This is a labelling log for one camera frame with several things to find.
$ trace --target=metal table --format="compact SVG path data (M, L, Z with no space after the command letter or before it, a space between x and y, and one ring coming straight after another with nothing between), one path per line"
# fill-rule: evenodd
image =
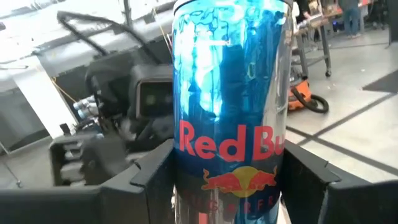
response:
M324 60L326 63L325 75L326 75L326 77L331 76L330 51L329 51L329 44L328 44L328 40L326 38L326 30L325 30L325 25L328 23L329 23L328 19L324 18L321 21L311 23L307 28L300 29L294 34L294 36L297 40L297 50L296 51L298 52L298 55L300 56L300 61L293 62L292 65L301 65L302 71L306 75L309 74L309 72L308 72L309 66L315 65L316 63ZM305 56L306 52L305 52L303 35L311 29L319 29L320 30L322 46L323 46L323 55L318 58L307 58Z

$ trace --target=red bull can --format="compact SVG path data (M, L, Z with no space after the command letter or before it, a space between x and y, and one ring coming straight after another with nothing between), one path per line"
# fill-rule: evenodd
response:
M174 7L178 224L276 223L292 1Z

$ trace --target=aluminum can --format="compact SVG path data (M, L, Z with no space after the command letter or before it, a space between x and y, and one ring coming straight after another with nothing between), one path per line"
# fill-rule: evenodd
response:
M178 224L276 223L292 2L177 1Z

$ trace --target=can lid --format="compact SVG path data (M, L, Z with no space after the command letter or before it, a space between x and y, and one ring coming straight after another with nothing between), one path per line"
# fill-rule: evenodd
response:
M173 12L175 14L175 12L184 4L186 3L190 3L196 0L178 0L175 4L174 4L174 8L173 8Z

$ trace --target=gray floor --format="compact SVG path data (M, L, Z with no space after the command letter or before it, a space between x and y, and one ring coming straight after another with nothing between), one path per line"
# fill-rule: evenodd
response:
M328 100L330 112L320 115L303 110L287 118L290 129L303 132L287 131L288 140L370 182L398 179L398 96L362 91L363 86L398 69L398 46L386 48L386 43L386 30L369 31L355 40L330 40L332 77L325 78L323 62L310 67L312 91ZM3 157L24 187L51 186L47 144ZM15 187L0 164L0 189Z

